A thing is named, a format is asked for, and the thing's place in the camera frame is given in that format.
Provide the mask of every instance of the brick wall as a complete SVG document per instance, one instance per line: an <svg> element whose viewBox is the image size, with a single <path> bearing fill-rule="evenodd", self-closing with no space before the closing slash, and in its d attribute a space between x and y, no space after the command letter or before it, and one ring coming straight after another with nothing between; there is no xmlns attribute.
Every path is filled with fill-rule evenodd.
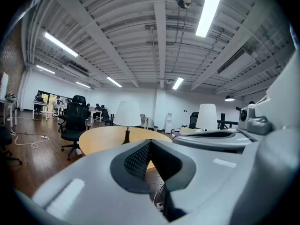
<svg viewBox="0 0 300 225"><path fill-rule="evenodd" d="M0 78L3 72L8 74L6 93L10 92L16 95L25 69L21 46L21 25L22 21L19 21L10 32L4 46L0 48ZM6 116L9 115L8 109L5 110ZM0 104L0 114L3 114L3 104Z"/></svg>

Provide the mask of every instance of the black stand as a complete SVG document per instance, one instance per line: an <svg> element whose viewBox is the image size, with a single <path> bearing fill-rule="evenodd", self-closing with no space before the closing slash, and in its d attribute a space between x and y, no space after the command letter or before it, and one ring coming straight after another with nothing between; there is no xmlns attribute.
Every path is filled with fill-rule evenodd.
<svg viewBox="0 0 300 225"><path fill-rule="evenodd" d="M129 141L129 133L130 133L129 127L127 127L127 130L125 131L125 140L124 140L124 142L122 144L130 143L130 141Z"/></svg>

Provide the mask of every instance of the chair headrest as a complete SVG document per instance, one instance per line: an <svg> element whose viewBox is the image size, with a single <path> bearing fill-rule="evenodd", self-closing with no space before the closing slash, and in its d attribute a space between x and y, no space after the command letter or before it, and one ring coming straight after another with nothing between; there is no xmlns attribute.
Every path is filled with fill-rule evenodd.
<svg viewBox="0 0 300 225"><path fill-rule="evenodd" d="M72 103L82 103L82 104L86 104L85 103L85 97L80 96L80 95L75 95L72 99Z"/></svg>
<svg viewBox="0 0 300 225"><path fill-rule="evenodd" d="M198 115L199 115L199 112L193 112L191 116L192 117L198 117Z"/></svg>

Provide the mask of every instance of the round wooden table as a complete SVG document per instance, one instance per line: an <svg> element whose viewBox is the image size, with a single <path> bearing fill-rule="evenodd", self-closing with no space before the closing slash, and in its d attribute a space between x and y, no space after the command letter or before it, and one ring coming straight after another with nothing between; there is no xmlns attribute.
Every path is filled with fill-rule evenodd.
<svg viewBox="0 0 300 225"><path fill-rule="evenodd" d="M125 139L125 131L127 127L109 126L97 127L84 132L79 138L79 146L84 155L103 151L106 149L121 146ZM131 143L145 139L157 139L172 142L167 136L151 130L130 127L129 140ZM148 169L154 165L150 161Z"/></svg>

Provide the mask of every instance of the white water cooler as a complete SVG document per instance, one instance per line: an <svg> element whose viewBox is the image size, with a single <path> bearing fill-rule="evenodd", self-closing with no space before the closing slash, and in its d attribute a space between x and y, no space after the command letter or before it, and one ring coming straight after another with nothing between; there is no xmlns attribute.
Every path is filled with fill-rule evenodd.
<svg viewBox="0 0 300 225"><path fill-rule="evenodd" d="M165 121L165 133L171 133L172 130L172 113L168 113Z"/></svg>

